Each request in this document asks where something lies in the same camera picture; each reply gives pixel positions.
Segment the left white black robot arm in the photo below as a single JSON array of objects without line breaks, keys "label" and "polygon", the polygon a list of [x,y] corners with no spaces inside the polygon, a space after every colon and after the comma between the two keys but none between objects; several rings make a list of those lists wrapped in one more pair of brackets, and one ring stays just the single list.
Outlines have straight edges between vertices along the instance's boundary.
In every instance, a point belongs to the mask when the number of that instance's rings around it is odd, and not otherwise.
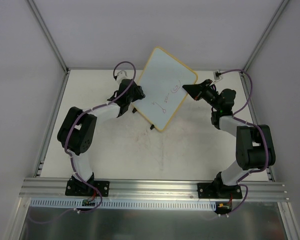
[{"label": "left white black robot arm", "polygon": [[146,97],[142,87],[132,79],[122,79],[119,88],[107,102],[92,109],[71,107],[58,131],[57,140],[70,157],[73,170],[67,182],[66,195],[91,196],[97,191],[89,156],[95,129],[100,124],[122,116],[131,103]]}]

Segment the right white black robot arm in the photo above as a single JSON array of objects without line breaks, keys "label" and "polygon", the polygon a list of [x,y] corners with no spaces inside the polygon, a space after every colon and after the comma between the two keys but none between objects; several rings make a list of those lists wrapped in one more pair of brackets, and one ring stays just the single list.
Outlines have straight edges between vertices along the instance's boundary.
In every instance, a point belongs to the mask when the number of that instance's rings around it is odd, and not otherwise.
[{"label": "right white black robot arm", "polygon": [[234,194],[239,182],[249,174],[260,173],[275,163],[269,126],[255,125],[234,116],[235,90],[226,88],[218,92],[210,79],[199,84],[185,84],[183,89],[195,101],[205,100],[211,106],[211,123],[216,129],[235,137],[235,161],[199,190],[201,198],[225,198]]}]

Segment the yellow framed whiteboard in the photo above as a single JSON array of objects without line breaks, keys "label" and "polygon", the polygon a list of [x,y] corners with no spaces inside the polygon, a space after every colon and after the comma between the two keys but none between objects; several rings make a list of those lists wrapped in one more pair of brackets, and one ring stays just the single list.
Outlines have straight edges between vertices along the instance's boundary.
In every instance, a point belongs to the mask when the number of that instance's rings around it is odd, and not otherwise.
[{"label": "yellow framed whiteboard", "polygon": [[183,86],[197,80],[195,71],[163,48],[155,47],[137,80],[145,98],[134,102],[133,107],[162,132],[188,95]]}]

